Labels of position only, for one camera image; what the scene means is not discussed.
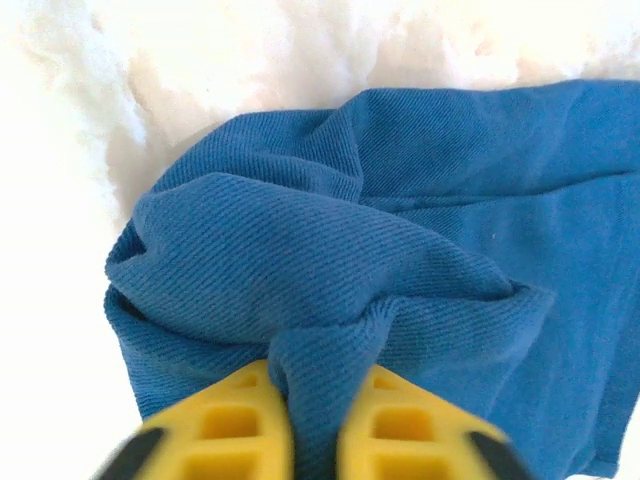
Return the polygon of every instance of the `blue fabric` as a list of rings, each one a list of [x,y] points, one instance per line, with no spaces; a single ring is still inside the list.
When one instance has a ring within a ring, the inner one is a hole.
[[[611,475],[640,389],[640,84],[381,89],[244,115],[142,196],[105,307],[147,417],[258,358],[296,478],[379,362],[542,480]]]

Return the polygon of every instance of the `crumpled cloth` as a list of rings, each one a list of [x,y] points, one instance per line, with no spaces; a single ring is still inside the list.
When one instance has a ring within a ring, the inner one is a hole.
[[[268,358],[296,478],[379,363],[540,479],[612,475],[640,390],[640,84],[379,89],[237,117],[137,203],[106,314],[143,417]]]

